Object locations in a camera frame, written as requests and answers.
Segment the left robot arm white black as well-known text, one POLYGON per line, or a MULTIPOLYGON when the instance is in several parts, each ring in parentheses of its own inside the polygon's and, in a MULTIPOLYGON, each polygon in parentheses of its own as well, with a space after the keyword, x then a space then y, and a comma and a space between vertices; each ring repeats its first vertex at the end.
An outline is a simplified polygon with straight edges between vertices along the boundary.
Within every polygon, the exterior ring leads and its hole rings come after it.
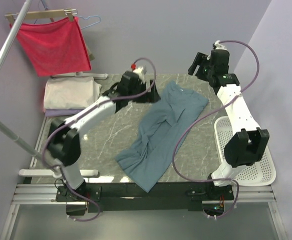
POLYGON ((74 116, 51 124, 46 150, 61 164, 62 178, 69 184, 68 195, 80 201, 86 194, 86 182, 77 161, 81 155, 81 139, 105 118, 114 115, 129 102, 155 103, 160 100, 154 80, 146 88, 146 68, 126 71, 92 105, 74 116))

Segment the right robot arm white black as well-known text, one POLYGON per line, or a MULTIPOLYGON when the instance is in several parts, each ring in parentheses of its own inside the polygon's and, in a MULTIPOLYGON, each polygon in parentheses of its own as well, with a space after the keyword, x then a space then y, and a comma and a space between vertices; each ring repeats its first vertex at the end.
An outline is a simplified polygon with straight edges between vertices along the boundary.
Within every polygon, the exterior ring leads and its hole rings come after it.
POLYGON ((209 175, 205 193, 212 200, 231 191, 230 181, 246 167, 262 159, 269 132, 252 117, 241 93, 237 76, 229 73, 230 53, 213 49, 209 55, 198 52, 188 69, 189 75, 206 81, 225 108, 232 127, 232 137, 223 149, 221 164, 209 175))

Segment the blue t shirt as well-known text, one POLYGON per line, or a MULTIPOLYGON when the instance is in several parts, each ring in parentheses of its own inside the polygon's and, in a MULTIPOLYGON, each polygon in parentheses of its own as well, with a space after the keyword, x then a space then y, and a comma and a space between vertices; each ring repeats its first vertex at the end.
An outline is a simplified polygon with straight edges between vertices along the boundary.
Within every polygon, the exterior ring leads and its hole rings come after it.
POLYGON ((198 92, 169 82, 141 119, 136 140, 115 157, 124 173, 150 192, 170 166, 173 150, 180 148, 179 138, 207 104, 198 92))

